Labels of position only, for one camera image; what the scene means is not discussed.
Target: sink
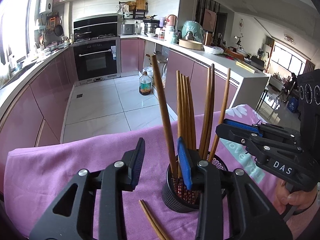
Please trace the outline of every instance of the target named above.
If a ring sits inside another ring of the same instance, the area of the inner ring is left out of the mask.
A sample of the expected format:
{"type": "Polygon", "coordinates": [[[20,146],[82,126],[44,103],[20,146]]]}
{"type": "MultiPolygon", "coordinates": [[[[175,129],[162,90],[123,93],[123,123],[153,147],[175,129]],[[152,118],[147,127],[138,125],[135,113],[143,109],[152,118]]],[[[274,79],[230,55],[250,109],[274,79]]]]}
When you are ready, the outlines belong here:
{"type": "Polygon", "coordinates": [[[21,70],[19,70],[17,73],[15,73],[15,75],[9,79],[9,81],[3,86],[7,86],[9,84],[11,84],[12,82],[16,81],[17,79],[19,79],[28,69],[32,68],[34,65],[36,64],[36,60],[32,63],[30,63],[29,65],[24,66],[21,70]]]}

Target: pink tablecloth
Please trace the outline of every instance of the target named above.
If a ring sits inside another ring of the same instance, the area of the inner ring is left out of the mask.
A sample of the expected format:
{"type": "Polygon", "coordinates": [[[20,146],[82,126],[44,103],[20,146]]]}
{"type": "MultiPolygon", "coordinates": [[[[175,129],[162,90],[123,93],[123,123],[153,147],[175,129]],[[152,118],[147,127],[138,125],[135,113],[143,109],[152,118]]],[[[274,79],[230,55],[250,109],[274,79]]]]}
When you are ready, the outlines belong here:
{"type": "MultiPolygon", "coordinates": [[[[213,128],[220,112],[214,113],[213,128]]],[[[226,118],[247,124],[262,118],[249,106],[241,105],[226,111],[226,118]]],[[[196,116],[197,144],[200,141],[203,116],[196,116]]],[[[177,139],[177,122],[172,124],[174,140],[177,139]]],[[[194,239],[198,212],[179,214],[165,206],[161,189],[169,159],[161,126],[123,134],[102,135],[56,146],[16,149],[9,153],[4,175],[5,208],[17,229],[28,236],[45,209],[80,169],[104,169],[121,159],[125,151],[134,149],[139,137],[146,141],[146,153],[136,190],[124,192],[124,215],[129,240],[157,239],[139,203],[144,199],[171,239],[194,239]]],[[[217,155],[228,169],[244,168],[272,201],[276,178],[255,166],[253,157],[245,154],[241,145],[221,141],[217,155]]],[[[95,214],[94,237],[97,236],[95,214]]],[[[228,237],[228,216],[224,215],[224,232],[228,237]]]]}

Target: oven door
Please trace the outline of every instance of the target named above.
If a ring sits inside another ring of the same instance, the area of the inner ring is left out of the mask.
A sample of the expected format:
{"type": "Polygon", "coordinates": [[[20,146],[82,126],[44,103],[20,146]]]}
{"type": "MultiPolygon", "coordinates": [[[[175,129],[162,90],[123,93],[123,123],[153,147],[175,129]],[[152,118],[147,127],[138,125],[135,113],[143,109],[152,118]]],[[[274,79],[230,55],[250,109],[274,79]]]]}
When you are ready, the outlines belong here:
{"type": "Polygon", "coordinates": [[[102,41],[74,48],[78,79],[117,74],[116,41],[102,41]]]}

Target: ceiling light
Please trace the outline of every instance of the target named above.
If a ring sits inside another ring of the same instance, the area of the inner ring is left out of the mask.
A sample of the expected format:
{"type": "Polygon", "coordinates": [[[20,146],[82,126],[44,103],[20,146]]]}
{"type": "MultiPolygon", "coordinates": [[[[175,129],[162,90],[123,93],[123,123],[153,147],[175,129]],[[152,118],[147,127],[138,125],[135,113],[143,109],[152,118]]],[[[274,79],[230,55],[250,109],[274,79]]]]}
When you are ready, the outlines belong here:
{"type": "Polygon", "coordinates": [[[284,40],[285,41],[288,41],[288,42],[291,42],[292,44],[296,44],[293,40],[293,38],[291,36],[289,36],[288,34],[285,34],[284,35],[284,40]]]}

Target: window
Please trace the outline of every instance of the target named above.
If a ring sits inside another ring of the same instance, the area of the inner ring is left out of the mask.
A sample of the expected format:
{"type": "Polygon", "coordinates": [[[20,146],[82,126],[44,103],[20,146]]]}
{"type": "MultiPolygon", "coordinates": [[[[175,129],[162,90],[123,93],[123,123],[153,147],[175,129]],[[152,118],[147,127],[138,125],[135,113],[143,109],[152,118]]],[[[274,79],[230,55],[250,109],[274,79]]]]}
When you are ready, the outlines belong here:
{"type": "Polygon", "coordinates": [[[1,18],[1,32],[2,53],[7,61],[7,55],[10,53],[9,47],[18,61],[23,60],[26,54],[30,52],[28,34],[30,1],[9,0],[5,6],[1,18]]]}
{"type": "Polygon", "coordinates": [[[271,60],[296,75],[303,72],[306,61],[295,52],[281,44],[276,44],[271,55],[271,60]]]}

